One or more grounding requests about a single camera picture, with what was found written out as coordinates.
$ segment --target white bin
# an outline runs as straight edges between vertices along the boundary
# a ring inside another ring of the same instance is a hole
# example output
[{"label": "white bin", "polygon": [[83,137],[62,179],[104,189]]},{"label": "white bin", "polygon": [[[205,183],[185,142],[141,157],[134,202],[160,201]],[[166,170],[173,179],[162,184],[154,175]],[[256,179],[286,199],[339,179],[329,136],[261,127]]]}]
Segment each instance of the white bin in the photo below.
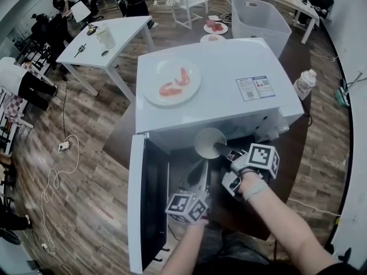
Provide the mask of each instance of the white bin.
[{"label": "white bin", "polygon": [[232,0],[234,38],[264,38],[277,58],[292,30],[270,3],[257,0]]}]

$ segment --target wooden floor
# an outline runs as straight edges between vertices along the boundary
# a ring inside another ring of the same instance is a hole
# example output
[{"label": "wooden floor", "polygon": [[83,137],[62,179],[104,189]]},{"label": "wooden floor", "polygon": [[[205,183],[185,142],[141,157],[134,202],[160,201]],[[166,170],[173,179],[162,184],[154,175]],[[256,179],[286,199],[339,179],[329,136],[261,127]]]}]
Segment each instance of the wooden floor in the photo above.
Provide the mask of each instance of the wooden floor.
[{"label": "wooden floor", "polygon": [[[165,0],[158,6],[147,0],[149,11],[160,26],[151,31],[156,46],[165,48],[189,32],[175,26]],[[209,0],[210,6],[226,9],[225,0]],[[121,17],[111,0],[99,3],[100,14],[106,19]],[[278,7],[288,23],[288,10]],[[303,31],[293,29],[301,40]],[[311,114],[313,125],[307,134],[306,146],[291,198],[336,212],[345,184],[346,159],[349,152],[349,123],[347,110],[337,105],[334,91],[341,78],[327,35],[321,30],[312,32],[307,46],[311,64],[318,74],[313,89]],[[135,93],[137,57],[145,53],[142,38],[136,38],[119,56],[119,73]],[[14,193],[18,214],[29,213],[33,231],[20,234],[29,254],[43,267],[56,274],[128,274],[127,247],[127,182],[128,171],[102,151],[103,144],[114,124],[129,105],[122,92],[103,71],[78,68],[88,82],[99,91],[93,97],[71,75],[68,75],[65,103],[66,134],[75,134],[80,141],[79,167],[72,175],[60,175],[60,187],[48,189],[49,203],[45,204],[46,225],[56,246],[56,255],[42,250],[46,234],[42,224],[41,193],[48,182],[48,172],[71,171],[77,161],[76,141],[66,154],[59,154],[57,145],[64,141],[63,102],[65,82],[58,71],[48,74],[58,85],[58,94],[50,101],[47,111],[32,108],[28,116],[34,128],[21,128],[14,145],[14,161],[18,184]],[[321,243],[325,243],[333,227],[334,217],[321,214],[295,202],[288,201],[311,226]],[[259,241],[267,254],[272,253],[274,240]],[[158,273],[154,263],[147,273]]]}]

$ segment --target chair leg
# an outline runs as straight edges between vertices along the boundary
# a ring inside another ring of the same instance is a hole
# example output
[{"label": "chair leg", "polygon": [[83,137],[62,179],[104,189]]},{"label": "chair leg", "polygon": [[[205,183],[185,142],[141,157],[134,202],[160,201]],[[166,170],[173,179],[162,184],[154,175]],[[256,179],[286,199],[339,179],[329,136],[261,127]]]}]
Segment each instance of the chair leg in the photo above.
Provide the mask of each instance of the chair leg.
[{"label": "chair leg", "polygon": [[189,29],[192,30],[193,24],[192,24],[192,21],[191,21],[191,14],[190,14],[190,8],[189,7],[186,8],[186,12],[188,14]]},{"label": "chair leg", "polygon": [[174,8],[173,7],[171,7],[171,9],[172,9],[172,15],[173,15],[174,23],[177,24],[176,13],[174,12]]}]

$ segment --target table leg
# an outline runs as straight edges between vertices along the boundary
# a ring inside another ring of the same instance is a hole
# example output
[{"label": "table leg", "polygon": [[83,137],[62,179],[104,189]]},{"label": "table leg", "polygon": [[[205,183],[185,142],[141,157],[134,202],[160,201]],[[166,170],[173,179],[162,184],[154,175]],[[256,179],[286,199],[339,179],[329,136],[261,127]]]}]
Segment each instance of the table leg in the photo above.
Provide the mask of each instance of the table leg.
[{"label": "table leg", "polygon": [[127,84],[123,81],[123,79],[120,77],[116,69],[112,65],[110,65],[108,68],[105,68],[104,71],[114,81],[114,83],[119,87],[119,89],[123,92],[123,94],[129,99],[129,101],[134,103],[135,95],[132,93],[131,89],[127,86]]},{"label": "table leg", "polygon": [[293,26],[297,26],[299,16],[300,16],[300,11],[297,10],[297,14],[296,14],[296,17],[294,18]]},{"label": "table leg", "polygon": [[153,39],[151,38],[151,34],[150,34],[150,31],[147,25],[143,27],[142,35],[144,37],[145,43],[147,44],[148,52],[149,53],[154,52],[155,51],[154,42],[153,42]]},{"label": "table leg", "polygon": [[80,75],[78,71],[71,64],[64,64],[64,66],[94,95],[97,96],[98,92],[86,82],[86,80]]},{"label": "table leg", "polygon": [[307,42],[307,40],[308,40],[308,38],[309,38],[309,36],[312,32],[312,29],[314,28],[315,23],[316,23],[316,19],[315,18],[311,19],[310,24],[309,24],[309,26],[308,26],[308,28],[307,28],[304,36],[303,36],[303,39],[301,40],[301,43],[305,44]]}]

